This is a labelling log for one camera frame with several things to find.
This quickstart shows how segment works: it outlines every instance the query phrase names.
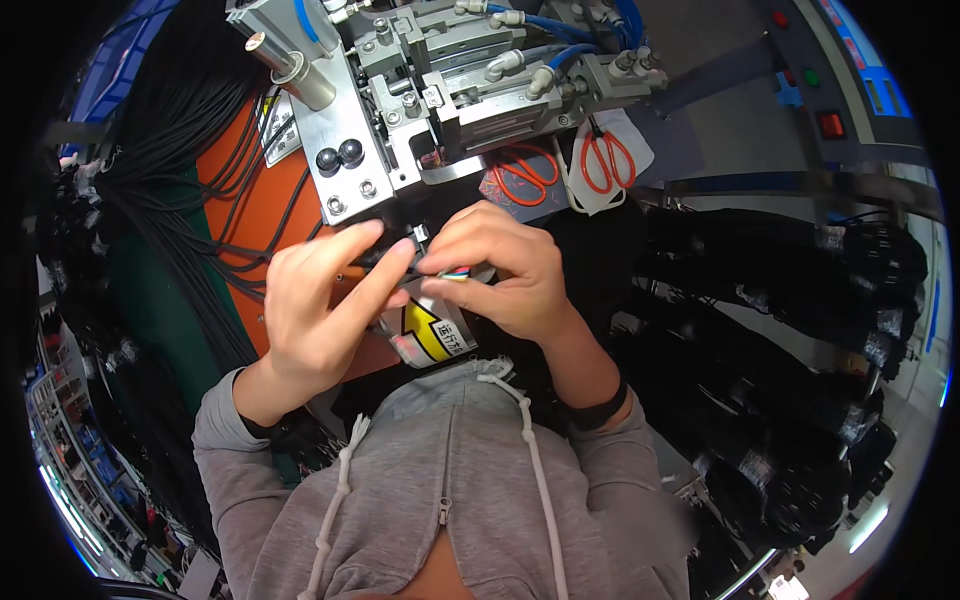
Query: hand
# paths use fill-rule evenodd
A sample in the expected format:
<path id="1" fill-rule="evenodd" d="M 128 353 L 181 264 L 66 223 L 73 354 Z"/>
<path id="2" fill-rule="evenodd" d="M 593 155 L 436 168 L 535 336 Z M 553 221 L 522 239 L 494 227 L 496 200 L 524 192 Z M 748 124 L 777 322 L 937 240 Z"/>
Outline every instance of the hand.
<path id="1" fill-rule="evenodd" d="M 453 215 L 430 243 L 418 269 L 432 275 L 484 261 L 509 271 L 510 277 L 496 285 L 428 278 L 423 293 L 487 317 L 514 337 L 541 346 L 562 324 L 580 319 L 566 298 L 560 249 L 553 237 L 521 225 L 487 201 Z"/>
<path id="2" fill-rule="evenodd" d="M 394 244 L 336 308 L 333 281 L 383 233 L 368 221 L 278 252 L 267 271 L 264 300 L 270 350 L 233 385 L 237 412 L 270 426 L 332 388 L 353 360 L 367 326 L 410 298 L 396 285 L 414 257 L 409 239 Z"/>

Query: green mat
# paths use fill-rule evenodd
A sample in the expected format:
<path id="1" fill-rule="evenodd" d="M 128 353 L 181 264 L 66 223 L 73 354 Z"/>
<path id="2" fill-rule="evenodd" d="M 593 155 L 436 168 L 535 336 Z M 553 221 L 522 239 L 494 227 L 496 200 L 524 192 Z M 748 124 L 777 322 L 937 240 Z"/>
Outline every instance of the green mat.
<path id="1" fill-rule="evenodd" d="M 197 169 L 191 169 L 186 176 L 196 180 Z M 179 198 L 190 189 L 167 190 L 158 197 L 161 200 Z M 202 210 L 184 215 L 184 218 L 199 236 L 211 239 L 206 214 Z M 196 415 L 206 391 L 225 373 L 218 370 L 186 298 L 139 233 L 134 232 L 115 242 L 107 259 L 110 288 L 134 340 L 144 348 L 162 350 L 174 370 L 187 408 Z M 212 268 L 207 265 L 204 268 L 221 303 L 246 335 L 227 284 Z M 117 390 L 118 386 L 111 385 L 110 388 Z M 122 398 L 117 399 L 118 404 L 124 403 Z M 297 465 L 288 455 L 275 454 L 274 464 L 288 488 L 300 482 Z"/>

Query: hoodie zipper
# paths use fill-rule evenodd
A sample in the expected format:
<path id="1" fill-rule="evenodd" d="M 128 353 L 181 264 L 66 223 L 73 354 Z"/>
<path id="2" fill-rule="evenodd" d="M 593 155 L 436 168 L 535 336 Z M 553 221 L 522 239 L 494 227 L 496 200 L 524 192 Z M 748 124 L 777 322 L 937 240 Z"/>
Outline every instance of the hoodie zipper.
<path id="1" fill-rule="evenodd" d="M 450 421 L 446 427 L 446 456 L 444 459 L 444 486 L 441 491 L 440 496 L 440 513 L 438 514 L 437 520 L 441 525 L 446 525 L 446 522 L 450 519 L 450 508 L 453 507 L 453 500 L 451 500 L 446 495 L 446 485 L 447 485 L 447 472 L 449 471 L 450 465 L 450 438 L 453 434 L 453 412 L 457 410 L 455 406 L 450 408 Z"/>

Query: gray hoodie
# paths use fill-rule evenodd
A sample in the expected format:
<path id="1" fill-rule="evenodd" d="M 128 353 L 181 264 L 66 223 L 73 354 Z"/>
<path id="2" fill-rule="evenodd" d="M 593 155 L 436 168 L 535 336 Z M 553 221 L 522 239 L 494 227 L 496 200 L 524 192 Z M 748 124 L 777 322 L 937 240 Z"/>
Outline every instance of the gray hoodie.
<path id="1" fill-rule="evenodd" d="M 334 510 L 318 597 L 398 592 L 420 570 L 441 520 L 476 598 L 557 597 L 520 410 L 477 380 L 487 367 L 433 372 L 384 400 L 348 463 L 351 492 Z M 341 461 L 285 490 L 268 443 L 237 415 L 237 373 L 204 396 L 194 456 L 234 598 L 294 600 L 307 588 Z M 608 433 L 572 431 L 572 447 L 533 426 L 570 598 L 689 596 L 692 542 L 673 497 L 660 491 L 650 431 L 630 397 L 626 420 Z"/>

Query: person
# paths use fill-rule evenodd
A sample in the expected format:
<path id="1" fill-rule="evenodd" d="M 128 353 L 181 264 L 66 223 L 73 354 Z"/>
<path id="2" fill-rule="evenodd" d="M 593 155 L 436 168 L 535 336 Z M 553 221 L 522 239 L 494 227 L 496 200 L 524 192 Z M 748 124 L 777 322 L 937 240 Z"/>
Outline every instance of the person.
<path id="1" fill-rule="evenodd" d="M 688 597 L 692 539 L 637 398 L 567 300 L 550 235 L 486 201 L 450 218 L 417 268 L 486 261 L 505 275 L 427 277 L 422 291 L 540 346 L 569 442 L 531 425 L 509 359 L 472 359 L 397 389 L 337 463 L 284 489 L 251 431 L 333 387 L 370 322 L 408 301 L 404 239 L 328 307 L 337 273 L 382 232 L 368 221 L 279 252 L 270 350 L 204 396 L 195 458 L 234 598 Z"/>

